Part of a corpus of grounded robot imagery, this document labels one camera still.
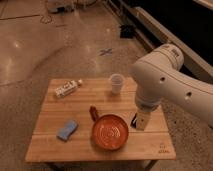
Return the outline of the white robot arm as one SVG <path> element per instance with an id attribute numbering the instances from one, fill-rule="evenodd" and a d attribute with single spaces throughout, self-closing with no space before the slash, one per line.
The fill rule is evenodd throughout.
<path id="1" fill-rule="evenodd" d="M 165 98 L 213 128 L 213 84 L 181 73 L 183 63 L 182 51 L 173 44 L 163 44 L 138 59 L 131 68 L 136 106 L 154 111 Z"/>

